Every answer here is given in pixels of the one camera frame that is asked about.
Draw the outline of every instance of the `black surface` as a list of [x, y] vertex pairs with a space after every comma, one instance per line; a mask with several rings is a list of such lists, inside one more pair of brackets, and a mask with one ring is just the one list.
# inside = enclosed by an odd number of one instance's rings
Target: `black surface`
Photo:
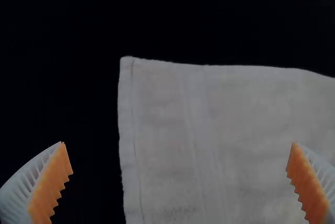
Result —
[[0, 184], [65, 141], [53, 223], [125, 223], [117, 83], [125, 55], [335, 76], [335, 0], [3, 0]]

